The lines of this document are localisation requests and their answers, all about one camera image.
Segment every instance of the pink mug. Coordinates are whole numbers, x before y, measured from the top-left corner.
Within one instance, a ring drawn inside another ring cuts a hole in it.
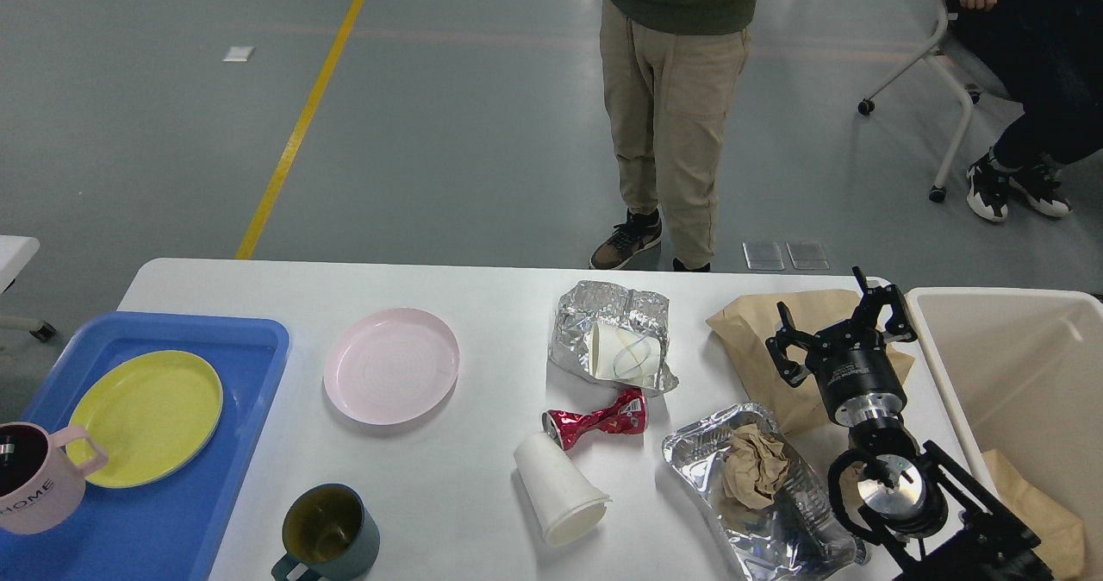
[[[84,439],[95,456],[76,466],[63,444]],[[47,434],[38,424],[0,424],[0,529],[39,534],[68,518],[84,498],[84,481],[107,464],[86,429],[72,424]]]

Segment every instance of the yellow floor line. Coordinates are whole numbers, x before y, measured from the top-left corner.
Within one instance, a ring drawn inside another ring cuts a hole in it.
[[[276,172],[272,172],[271,180],[268,181],[268,189],[265,189],[265,195],[260,197],[260,204],[257,205],[256,213],[253,213],[253,220],[250,220],[249,227],[245,230],[245,238],[242,239],[240,246],[237,247],[237,255],[234,258],[253,258],[253,250],[257,247],[257,240],[260,239],[260,232],[264,232],[265,224],[268,223],[268,216],[271,215],[272,206],[276,204],[276,197],[279,197],[280,189],[283,189],[283,181],[287,180],[288,172],[291,172],[291,164],[295,162],[296,154],[299,153],[299,146],[302,144],[303,137],[307,137],[307,129],[310,129],[310,121],[314,118],[314,112],[318,110],[318,103],[321,101],[322,95],[325,94],[325,86],[333,75],[338,60],[341,58],[341,51],[344,50],[344,45],[349,40],[349,33],[352,32],[352,26],[356,23],[356,15],[360,14],[360,9],[363,4],[364,0],[352,0],[352,3],[349,6],[349,11],[341,23],[341,29],[339,29],[336,37],[333,39],[333,45],[330,46],[330,53],[325,56],[325,62],[322,64],[322,69],[319,72],[318,78],[314,79],[314,87],[310,90],[310,97],[307,97],[307,105],[302,106],[302,112],[299,114],[299,121],[295,122],[291,138],[283,148],[283,153],[280,155],[278,164],[276,164]]]

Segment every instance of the black shoe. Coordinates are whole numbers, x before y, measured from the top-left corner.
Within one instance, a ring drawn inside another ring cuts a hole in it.
[[[657,246],[662,235],[663,223],[658,219],[658,211],[651,215],[628,212],[625,223],[614,225],[613,235],[590,256],[590,268],[603,271],[623,268],[640,251]]]
[[[1003,224],[1007,220],[1007,193],[1010,185],[1007,173],[997,170],[994,162],[995,157],[988,152],[965,170],[965,180],[968,180],[966,201],[979,218]]]
[[[1048,164],[1018,170],[1010,176],[1010,184],[1022,193],[1030,207],[1045,216],[1060,219],[1072,212],[1069,201],[1057,190],[1061,181],[1053,176],[1053,169]]]
[[[681,259],[674,258],[674,270],[678,273],[708,273],[713,270],[713,262],[707,262],[704,267],[686,268]]]

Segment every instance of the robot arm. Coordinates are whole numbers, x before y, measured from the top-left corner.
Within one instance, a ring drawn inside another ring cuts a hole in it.
[[[863,298],[850,319],[807,334],[795,329],[780,302],[780,325],[765,341],[782,379],[796,387],[815,377],[827,417],[849,429],[850,449],[827,475],[833,513],[855,536],[889,551],[902,570],[896,581],[1050,581],[1049,568],[1031,551],[1038,537],[938,444],[929,441],[921,451],[903,427],[908,398],[886,346],[913,342],[915,333],[897,287],[869,287],[858,267],[853,271]],[[884,306],[891,314],[886,331],[879,331]],[[791,346],[806,353],[803,365],[789,358]],[[865,527],[850,518],[843,502],[840,480],[852,464],[860,465],[858,515]],[[942,529],[946,494],[964,509],[962,529],[915,560],[904,548],[907,540]]]

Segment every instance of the brown paper bag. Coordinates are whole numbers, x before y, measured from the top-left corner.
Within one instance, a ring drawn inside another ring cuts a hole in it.
[[[728,443],[731,450],[724,460],[724,494],[752,510],[773,503],[789,476],[785,444],[762,433],[758,424],[742,424]]]
[[[724,342],[731,365],[743,384],[747,396],[773,411],[784,435],[831,423],[820,398],[820,389],[807,377],[796,389],[781,380],[765,349],[765,338],[773,337],[778,323],[778,302],[792,311],[797,330],[814,334],[850,318],[858,305],[858,293],[850,290],[813,290],[804,293],[748,294],[718,311],[708,325]],[[914,358],[889,346],[887,355],[903,385]],[[803,364],[803,349],[789,348],[789,358]]]
[[[1084,521],[1024,480],[999,451],[990,450],[982,458],[999,499],[1041,538],[1034,551],[1053,571],[1053,578],[1080,577],[1084,571]]]

